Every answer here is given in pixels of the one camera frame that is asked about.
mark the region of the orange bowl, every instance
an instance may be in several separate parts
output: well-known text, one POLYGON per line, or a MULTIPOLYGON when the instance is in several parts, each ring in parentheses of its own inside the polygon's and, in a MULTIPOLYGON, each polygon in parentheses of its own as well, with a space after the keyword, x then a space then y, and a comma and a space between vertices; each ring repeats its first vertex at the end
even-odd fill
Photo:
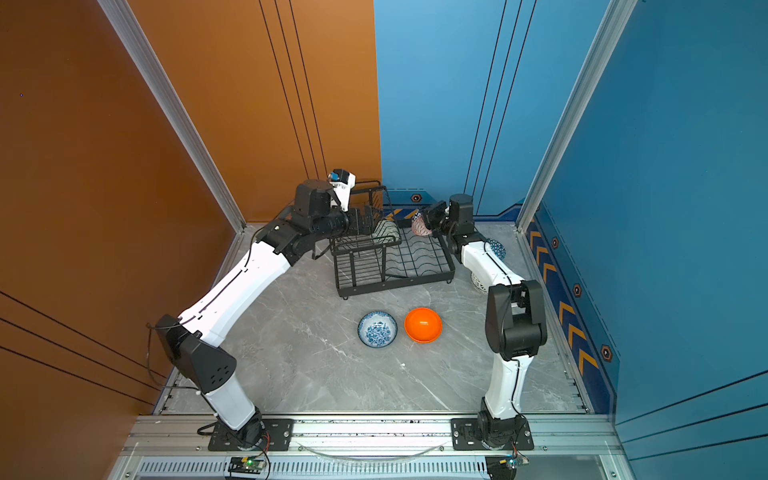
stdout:
POLYGON ((406 333, 417 343, 434 342, 442 333, 440 315, 424 307, 411 310, 405 324, 406 333))

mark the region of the orange wall panel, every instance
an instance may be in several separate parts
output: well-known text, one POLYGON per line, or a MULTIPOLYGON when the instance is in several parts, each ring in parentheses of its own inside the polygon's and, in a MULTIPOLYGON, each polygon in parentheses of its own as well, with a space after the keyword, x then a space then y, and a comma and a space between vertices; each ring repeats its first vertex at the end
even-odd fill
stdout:
POLYGON ((333 168, 381 178, 372 0, 130 5, 246 220, 333 168))
POLYGON ((207 292, 234 232, 96 1, 4 2, 0 44, 2 476, 95 480, 160 395, 144 325, 207 292))

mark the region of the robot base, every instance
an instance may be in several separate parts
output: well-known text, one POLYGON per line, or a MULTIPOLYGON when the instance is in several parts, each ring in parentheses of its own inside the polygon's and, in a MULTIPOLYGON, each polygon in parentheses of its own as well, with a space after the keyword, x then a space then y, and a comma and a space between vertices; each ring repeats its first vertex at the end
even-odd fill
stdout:
POLYGON ((218 422, 214 426, 214 432, 210 437, 208 450, 211 452, 232 452, 236 450, 260 452, 261 449, 266 449, 266 435, 268 433, 270 436, 270 451, 287 452, 291 435, 293 434, 293 419, 268 419, 261 422, 257 443, 246 449, 243 448, 243 443, 224 424, 218 422))
POLYGON ((485 399, 476 419, 451 419, 454 450, 533 450, 528 420, 520 414, 511 419, 494 419, 485 399))

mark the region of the ventilation grille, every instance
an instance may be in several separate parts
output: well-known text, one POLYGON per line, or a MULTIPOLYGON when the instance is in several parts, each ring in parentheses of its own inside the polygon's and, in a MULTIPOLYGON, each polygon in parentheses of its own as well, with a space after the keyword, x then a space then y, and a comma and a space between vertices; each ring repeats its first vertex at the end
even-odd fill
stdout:
POLYGON ((229 464, 230 457, 146 457, 138 473, 139 478, 223 478, 229 464))
POLYGON ((343 461, 335 462, 320 458, 298 458, 291 460, 277 460, 272 462, 272 473, 275 478, 292 477, 337 477, 337 478, 361 478, 375 476, 377 478, 418 478, 435 477, 461 478, 466 474, 472 474, 473 478, 478 473, 485 473, 485 460, 480 458, 460 457, 424 459, 413 462, 367 462, 367 461, 343 461))
MULTIPOLYGON (((230 457, 145 457, 138 478, 227 478, 230 457)), ((398 460, 334 461, 317 457, 270 457, 270 480, 281 478, 488 478, 482 456, 398 460)))

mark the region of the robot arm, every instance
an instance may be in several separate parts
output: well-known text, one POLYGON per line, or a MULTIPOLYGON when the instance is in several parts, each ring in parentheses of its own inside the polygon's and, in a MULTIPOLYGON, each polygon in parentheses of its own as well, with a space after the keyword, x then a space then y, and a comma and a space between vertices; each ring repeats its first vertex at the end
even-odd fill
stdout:
POLYGON ((535 280, 512 272, 476 229, 472 197, 451 196, 422 212, 425 226, 447 237, 456 258, 488 287, 485 338, 494 358, 491 385, 482 400, 478 426, 483 443, 500 449, 526 428, 520 397, 525 373, 547 342, 544 292, 535 280), (513 313, 518 307, 520 313, 513 313))
MULTIPOLYGON (((157 323, 168 358, 200 390, 240 449, 256 448, 264 425, 237 381, 237 361, 220 344, 243 311, 318 240, 370 233, 374 226, 366 224, 366 216, 349 210, 354 185, 355 176, 344 170, 334 170, 328 181, 299 185, 293 206, 257 232, 248 253, 209 293, 179 317, 166 315, 157 323)), ((502 447, 514 434, 510 421, 518 424, 513 417, 520 416, 525 371, 547 339, 541 287, 492 252, 475 229, 469 195, 452 196, 450 207, 445 202, 430 207, 425 224, 446 235, 458 260, 489 285, 485 333, 497 356, 479 415, 483 441, 502 447), (513 313, 513 306, 523 313, 513 313)))
POLYGON ((155 327, 168 358, 200 390, 240 449, 255 448, 264 427, 237 381, 237 361, 219 345, 245 309, 318 240, 359 229, 359 215, 349 213, 354 186, 355 176, 345 170, 334 170, 328 181, 299 185, 293 206, 256 234, 248 253, 210 292, 155 327))

